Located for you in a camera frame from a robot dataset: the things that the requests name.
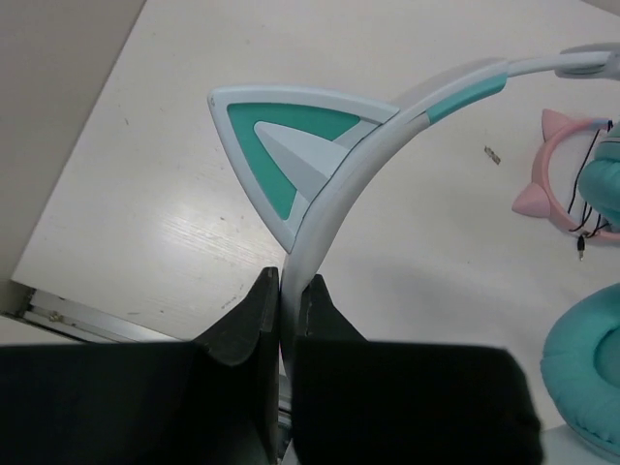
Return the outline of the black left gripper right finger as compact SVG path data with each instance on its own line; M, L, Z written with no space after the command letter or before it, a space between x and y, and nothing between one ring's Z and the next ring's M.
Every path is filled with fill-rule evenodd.
M366 341L335 307L321 274L316 274L302 293L298 336L318 340Z

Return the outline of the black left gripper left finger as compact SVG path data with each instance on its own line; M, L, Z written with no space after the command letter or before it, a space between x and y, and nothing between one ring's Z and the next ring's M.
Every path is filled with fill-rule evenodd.
M247 295L194 343L211 359L240 366L253 357L278 365L280 279L277 267L261 270Z

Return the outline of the teal cat-ear headphones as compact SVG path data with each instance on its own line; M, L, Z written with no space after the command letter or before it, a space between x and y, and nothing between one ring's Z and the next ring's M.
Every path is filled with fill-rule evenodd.
M389 103L283 85L210 93L232 169L285 251L284 463L618 462L619 244L513 212L543 110L473 110L544 72L616 80L619 47L474 61ZM316 274L365 342L298 336Z

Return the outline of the pink blue cat-ear headphones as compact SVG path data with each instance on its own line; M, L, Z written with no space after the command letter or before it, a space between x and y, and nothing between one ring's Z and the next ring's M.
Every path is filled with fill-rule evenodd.
M511 210L580 241L619 244L619 124L542 111L542 145Z

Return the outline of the small brown debris piece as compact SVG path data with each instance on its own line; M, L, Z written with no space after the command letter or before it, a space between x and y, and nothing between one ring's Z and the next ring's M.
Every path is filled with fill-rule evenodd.
M484 148L484 153L496 164L496 165L500 165L501 164L501 158L495 153L495 151L489 147L486 146Z

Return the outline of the aluminium front rail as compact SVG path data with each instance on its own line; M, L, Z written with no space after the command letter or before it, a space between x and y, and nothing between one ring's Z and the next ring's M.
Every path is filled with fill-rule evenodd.
M11 281L1 282L1 317L78 342L181 342L179 338Z

